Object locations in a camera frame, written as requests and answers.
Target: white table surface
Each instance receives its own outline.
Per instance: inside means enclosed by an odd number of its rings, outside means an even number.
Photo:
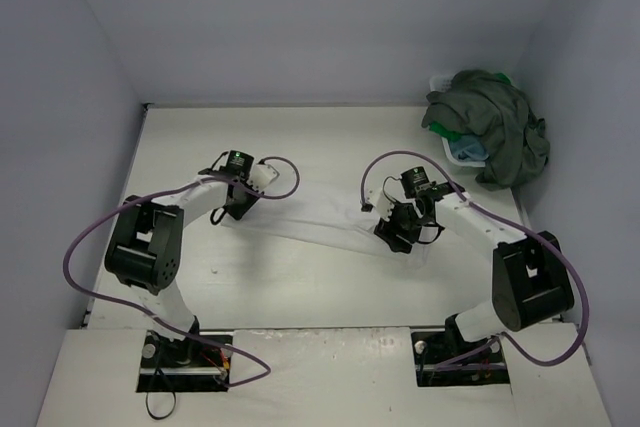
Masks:
[[[352,189],[358,207],[363,170],[379,154],[408,149],[451,168],[438,136],[420,127],[424,107],[155,108],[149,111],[126,195],[187,183],[221,151],[293,160],[302,181]],[[370,175],[379,186],[420,162],[395,157]],[[442,177],[426,166],[433,180]],[[280,169],[283,176],[286,166]],[[489,209],[519,214],[509,190],[487,192],[477,170],[453,172]],[[288,186],[281,185],[280,191]],[[419,268],[398,260],[236,229],[202,217],[184,233],[177,281],[187,305],[207,329],[442,325],[444,319],[489,298],[490,266],[445,232]],[[137,301],[101,269],[100,292]],[[147,328],[129,309],[97,301],[89,328]]]
[[[144,427],[135,392],[144,331],[69,331],[38,427]],[[571,342],[568,324],[517,334],[534,354],[556,355]],[[418,388],[407,328],[237,332],[234,345],[256,353],[273,373],[227,393],[180,393],[163,426],[474,426],[606,427],[609,424],[580,350],[542,368],[509,344],[511,385]],[[239,356],[232,379],[259,372]],[[160,413],[164,398],[152,398]]]

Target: blue cloth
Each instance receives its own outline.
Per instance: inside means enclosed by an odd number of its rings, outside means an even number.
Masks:
[[[476,135],[463,135],[460,140],[449,141],[451,155],[461,161],[485,161],[489,158],[487,150]]]

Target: laundry basket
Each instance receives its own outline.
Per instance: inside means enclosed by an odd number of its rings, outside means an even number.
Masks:
[[[431,90],[431,92],[433,91],[446,92],[451,88],[451,79],[453,79],[453,74],[452,75],[434,75],[429,79],[429,89]],[[449,162],[451,162],[452,164],[457,165],[459,167],[472,167],[476,169],[484,168],[485,163],[483,161],[478,161],[478,160],[465,161],[465,160],[456,159],[451,154],[451,148],[449,147],[449,140],[445,139],[444,137],[442,137],[442,145],[444,147],[444,154],[447,156],[447,159],[449,159]]]

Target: gray wall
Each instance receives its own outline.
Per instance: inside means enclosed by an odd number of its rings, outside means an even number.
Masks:
[[[62,336],[86,305],[66,246],[113,206],[141,109],[85,0],[0,0],[0,425],[35,425]],[[105,232],[81,249],[91,285]]]
[[[423,101],[511,70],[551,0],[89,0],[142,100]]]
[[[523,191],[592,305],[587,346],[617,426],[640,417],[640,0],[555,0],[518,69],[551,160]]]

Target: white towel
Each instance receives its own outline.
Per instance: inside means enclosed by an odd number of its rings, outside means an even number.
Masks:
[[[415,267],[426,263],[428,246],[415,244],[410,254],[391,252],[389,246],[373,234],[379,220],[375,211],[360,211],[358,192],[331,184],[302,182],[293,196],[277,201],[259,200],[242,220],[227,216],[222,225],[405,260]]]

